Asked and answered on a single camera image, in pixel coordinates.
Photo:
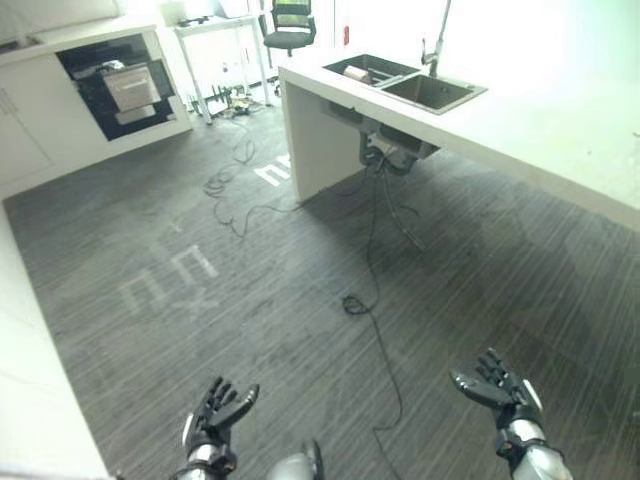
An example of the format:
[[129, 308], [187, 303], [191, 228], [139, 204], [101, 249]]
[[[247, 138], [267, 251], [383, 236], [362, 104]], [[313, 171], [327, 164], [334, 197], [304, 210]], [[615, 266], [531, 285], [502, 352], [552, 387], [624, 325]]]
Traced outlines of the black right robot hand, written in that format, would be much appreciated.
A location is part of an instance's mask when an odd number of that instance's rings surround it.
[[543, 407], [537, 392], [496, 349], [490, 347], [478, 357], [476, 372], [480, 377], [453, 368], [449, 377], [466, 398], [492, 412], [497, 430], [520, 420], [542, 426]]

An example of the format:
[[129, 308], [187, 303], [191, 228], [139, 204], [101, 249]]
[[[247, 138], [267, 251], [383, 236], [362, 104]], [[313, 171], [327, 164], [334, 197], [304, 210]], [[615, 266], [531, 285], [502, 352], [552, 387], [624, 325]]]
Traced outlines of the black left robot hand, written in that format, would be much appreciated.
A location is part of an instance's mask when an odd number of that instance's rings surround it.
[[259, 384], [250, 384], [241, 394], [229, 379], [214, 378], [201, 401], [191, 412], [183, 429], [182, 444], [187, 451], [202, 445], [229, 445], [232, 427], [257, 403]]

